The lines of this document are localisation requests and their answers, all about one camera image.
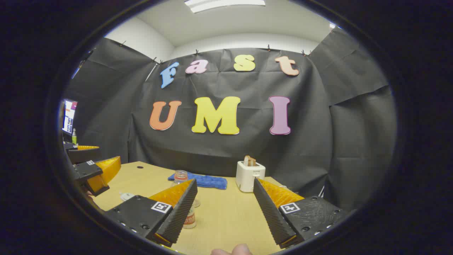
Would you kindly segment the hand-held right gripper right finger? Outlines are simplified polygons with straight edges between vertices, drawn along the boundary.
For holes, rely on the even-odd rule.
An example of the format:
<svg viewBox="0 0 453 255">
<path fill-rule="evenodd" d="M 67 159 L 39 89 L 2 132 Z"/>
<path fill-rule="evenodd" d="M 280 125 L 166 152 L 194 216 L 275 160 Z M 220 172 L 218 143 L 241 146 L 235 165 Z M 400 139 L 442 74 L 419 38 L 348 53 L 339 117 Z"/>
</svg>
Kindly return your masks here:
<svg viewBox="0 0 453 255">
<path fill-rule="evenodd" d="M 319 196 L 304 198 L 255 178 L 253 194 L 276 244 L 286 249 L 328 231 L 350 214 Z"/>
</svg>

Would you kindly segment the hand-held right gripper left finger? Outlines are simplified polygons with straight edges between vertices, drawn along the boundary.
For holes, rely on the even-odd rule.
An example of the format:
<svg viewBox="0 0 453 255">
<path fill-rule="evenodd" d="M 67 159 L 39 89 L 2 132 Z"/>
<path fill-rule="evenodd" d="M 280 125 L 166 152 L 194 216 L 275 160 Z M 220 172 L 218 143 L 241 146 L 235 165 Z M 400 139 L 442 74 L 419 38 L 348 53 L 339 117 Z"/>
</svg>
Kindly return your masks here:
<svg viewBox="0 0 453 255">
<path fill-rule="evenodd" d="M 105 216 L 137 236 L 171 247 L 177 242 L 197 195 L 191 179 L 150 197 L 135 195 L 105 212 Z"/>
</svg>

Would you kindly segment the clear plastic water bottle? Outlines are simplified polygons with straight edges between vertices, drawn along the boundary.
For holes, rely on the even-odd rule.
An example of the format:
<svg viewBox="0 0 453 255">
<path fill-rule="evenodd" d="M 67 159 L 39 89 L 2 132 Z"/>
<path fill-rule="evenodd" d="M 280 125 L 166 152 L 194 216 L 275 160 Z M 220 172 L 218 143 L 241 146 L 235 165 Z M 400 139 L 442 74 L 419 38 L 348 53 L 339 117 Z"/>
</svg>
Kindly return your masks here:
<svg viewBox="0 0 453 255">
<path fill-rule="evenodd" d="M 172 182 L 171 186 L 174 187 L 174 186 L 182 184 L 188 180 L 189 180 L 188 173 L 186 171 L 176 170 L 175 174 L 173 176 L 173 182 Z M 199 207 L 200 204 L 201 203 L 199 202 L 199 200 L 197 198 L 195 198 L 193 204 L 191 205 L 191 209 L 189 210 L 189 213 L 186 217 L 186 220 L 183 224 L 183 228 L 191 229 L 191 228 L 196 227 L 197 222 L 196 222 L 196 217 L 195 217 L 195 208 Z"/>
</svg>

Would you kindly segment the computer monitor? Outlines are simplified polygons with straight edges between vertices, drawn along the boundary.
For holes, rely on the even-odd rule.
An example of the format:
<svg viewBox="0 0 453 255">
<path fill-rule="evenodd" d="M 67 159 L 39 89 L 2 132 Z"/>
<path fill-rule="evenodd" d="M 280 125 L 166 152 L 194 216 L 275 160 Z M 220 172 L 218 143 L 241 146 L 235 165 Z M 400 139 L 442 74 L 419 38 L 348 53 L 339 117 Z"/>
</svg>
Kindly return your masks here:
<svg viewBox="0 0 453 255">
<path fill-rule="evenodd" d="M 78 102 L 74 100 L 63 100 L 63 126 L 62 131 L 66 134 L 72 135 L 74 129 L 74 118 Z"/>
</svg>

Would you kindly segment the blue towel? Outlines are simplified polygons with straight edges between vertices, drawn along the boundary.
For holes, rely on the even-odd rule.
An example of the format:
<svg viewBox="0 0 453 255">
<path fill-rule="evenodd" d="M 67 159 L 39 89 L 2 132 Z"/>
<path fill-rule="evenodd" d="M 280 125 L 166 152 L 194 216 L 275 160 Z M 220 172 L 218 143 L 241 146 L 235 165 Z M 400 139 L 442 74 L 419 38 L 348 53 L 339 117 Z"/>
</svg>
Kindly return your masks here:
<svg viewBox="0 0 453 255">
<path fill-rule="evenodd" d="M 226 190 L 228 187 L 228 181 L 223 177 L 209 176 L 209 175 L 199 175 L 187 172 L 187 179 L 175 180 L 176 173 L 173 173 L 168 177 L 169 181 L 172 181 L 173 184 L 181 184 L 188 180 L 195 179 L 197 181 L 198 187 L 204 188 L 215 188 L 219 190 Z"/>
</svg>

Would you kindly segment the white toaster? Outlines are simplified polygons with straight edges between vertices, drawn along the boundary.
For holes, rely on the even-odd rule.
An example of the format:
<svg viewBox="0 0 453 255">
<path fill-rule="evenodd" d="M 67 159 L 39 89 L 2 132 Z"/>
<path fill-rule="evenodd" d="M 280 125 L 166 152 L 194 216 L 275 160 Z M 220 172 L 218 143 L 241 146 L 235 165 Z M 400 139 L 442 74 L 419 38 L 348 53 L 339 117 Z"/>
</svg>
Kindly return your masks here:
<svg viewBox="0 0 453 255">
<path fill-rule="evenodd" d="M 239 190 L 244 193 L 253 192 L 254 179 L 264 180 L 265 170 L 265 166 L 260 163 L 256 163 L 256 166 L 246 166 L 243 161 L 238 161 L 235 180 Z"/>
</svg>

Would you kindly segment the black backdrop cloth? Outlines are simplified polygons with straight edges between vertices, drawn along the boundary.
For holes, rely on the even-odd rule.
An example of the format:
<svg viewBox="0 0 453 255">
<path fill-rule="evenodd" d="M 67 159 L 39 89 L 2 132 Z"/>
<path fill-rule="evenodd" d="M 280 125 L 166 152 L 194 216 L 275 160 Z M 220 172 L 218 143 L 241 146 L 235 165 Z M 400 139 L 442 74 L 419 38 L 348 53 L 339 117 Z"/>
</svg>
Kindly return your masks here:
<svg viewBox="0 0 453 255">
<path fill-rule="evenodd" d="M 103 39 L 63 94 L 78 102 L 78 142 L 103 158 L 235 176 L 251 155 L 300 195 L 345 210 L 387 174 L 397 117 L 368 51 L 335 29 L 309 56 L 221 49 L 157 64 Z"/>
</svg>

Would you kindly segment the ceiling light panel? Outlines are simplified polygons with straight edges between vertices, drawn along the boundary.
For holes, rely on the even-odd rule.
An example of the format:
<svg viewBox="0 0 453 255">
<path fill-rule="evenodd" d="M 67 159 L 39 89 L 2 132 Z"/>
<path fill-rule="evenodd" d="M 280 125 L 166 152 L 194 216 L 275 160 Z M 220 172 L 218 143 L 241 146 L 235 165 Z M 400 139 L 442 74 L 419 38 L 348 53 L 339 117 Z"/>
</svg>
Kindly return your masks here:
<svg viewBox="0 0 453 255">
<path fill-rule="evenodd" d="M 265 0 L 188 0 L 184 4 L 193 13 L 235 5 L 265 6 Z"/>
</svg>

